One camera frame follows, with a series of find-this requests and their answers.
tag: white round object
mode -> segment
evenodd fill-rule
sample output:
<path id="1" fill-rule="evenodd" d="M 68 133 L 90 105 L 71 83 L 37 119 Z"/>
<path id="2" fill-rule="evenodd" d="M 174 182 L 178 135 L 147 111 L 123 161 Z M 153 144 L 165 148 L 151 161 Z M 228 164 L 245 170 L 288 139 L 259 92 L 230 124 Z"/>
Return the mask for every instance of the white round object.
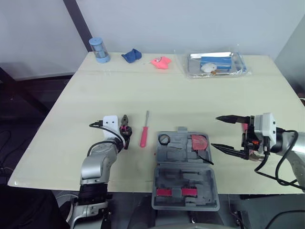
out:
<path id="1" fill-rule="evenodd" d="M 212 71 L 215 71 L 216 69 L 217 69 L 217 66 L 216 66 L 216 64 L 213 64 L 213 63 L 205 63 L 201 67 L 201 71 L 203 71 L 204 73 L 211 73 Z"/>

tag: plastic bag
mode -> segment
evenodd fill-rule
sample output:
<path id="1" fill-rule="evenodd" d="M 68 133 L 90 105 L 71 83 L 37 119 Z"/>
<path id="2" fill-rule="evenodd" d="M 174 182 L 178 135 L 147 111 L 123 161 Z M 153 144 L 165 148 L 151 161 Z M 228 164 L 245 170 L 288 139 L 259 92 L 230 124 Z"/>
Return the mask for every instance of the plastic bag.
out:
<path id="1" fill-rule="evenodd" d="M 239 52 L 174 52 L 180 68 L 190 79 L 235 78 L 250 74 Z"/>

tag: black ring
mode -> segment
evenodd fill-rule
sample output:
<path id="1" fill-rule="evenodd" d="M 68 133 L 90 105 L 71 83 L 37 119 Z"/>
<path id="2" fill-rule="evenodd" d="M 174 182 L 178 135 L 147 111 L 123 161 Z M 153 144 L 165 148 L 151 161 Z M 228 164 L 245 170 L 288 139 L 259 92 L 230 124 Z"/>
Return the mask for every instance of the black ring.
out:
<path id="1" fill-rule="evenodd" d="M 161 142 L 160 138 L 161 138 L 162 136 L 167 137 L 167 139 L 168 139 L 168 142 L 167 142 L 167 143 Z M 161 134 L 161 135 L 159 135 L 159 137 L 158 137 L 158 141 L 159 141 L 159 143 L 160 143 L 162 146 L 167 146 L 167 145 L 171 142 L 171 138 L 170 138 L 168 135 L 166 135 L 166 134 Z"/>

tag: black pole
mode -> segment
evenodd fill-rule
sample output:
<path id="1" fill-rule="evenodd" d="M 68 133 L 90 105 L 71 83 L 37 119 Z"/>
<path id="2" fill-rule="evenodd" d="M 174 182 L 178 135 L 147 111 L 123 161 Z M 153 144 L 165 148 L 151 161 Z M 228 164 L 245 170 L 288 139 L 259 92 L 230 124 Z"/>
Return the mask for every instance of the black pole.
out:
<path id="1" fill-rule="evenodd" d="M 21 87 L 6 71 L 4 71 L 0 67 L 0 80 L 9 86 L 11 86 L 13 89 L 16 90 L 16 92 L 30 105 L 32 105 L 34 108 L 39 110 L 43 115 L 47 115 L 49 113 L 49 109 L 42 104 L 38 99 L 36 99 L 32 94 L 30 94 L 27 90 L 25 90 L 23 87 Z"/>
<path id="2" fill-rule="evenodd" d="M 91 46 L 89 45 L 89 40 L 92 38 L 92 35 L 88 29 L 88 26 L 85 22 L 85 19 L 83 18 L 81 14 L 81 10 L 77 5 L 76 0 L 63 0 L 63 3 L 65 4 L 70 17 L 77 29 L 77 32 L 79 33 L 82 42 L 84 43 L 86 49 L 88 52 L 92 51 Z"/>

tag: white table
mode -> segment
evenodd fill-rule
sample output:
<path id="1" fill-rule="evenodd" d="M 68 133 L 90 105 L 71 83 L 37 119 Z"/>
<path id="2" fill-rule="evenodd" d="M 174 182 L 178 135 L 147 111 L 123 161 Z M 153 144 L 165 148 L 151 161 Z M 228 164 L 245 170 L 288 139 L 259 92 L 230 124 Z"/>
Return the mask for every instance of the white table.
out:
<path id="1" fill-rule="evenodd" d="M 205 132 L 211 143 L 240 149 L 241 126 L 216 121 L 220 115 L 272 112 L 279 127 L 305 131 L 305 109 L 268 56 L 245 56 L 252 75 L 231 79 L 189 80 L 174 55 L 168 70 L 144 64 L 161 54 L 143 54 L 128 64 L 111 53 L 106 64 L 88 53 L 18 163 L 10 186 L 79 190 L 80 168 L 88 148 L 103 139 L 102 130 L 88 124 L 105 115 L 127 114 L 132 137 L 127 151 L 111 167 L 111 192 L 151 192 L 158 131 Z M 139 147 L 145 112 L 150 110 L 146 148 Z M 257 162 L 228 156 L 211 147 L 220 194 L 301 193 L 256 174 Z M 271 155 L 262 171 L 274 174 L 280 157 Z M 285 162 L 280 176 L 294 179 Z"/>

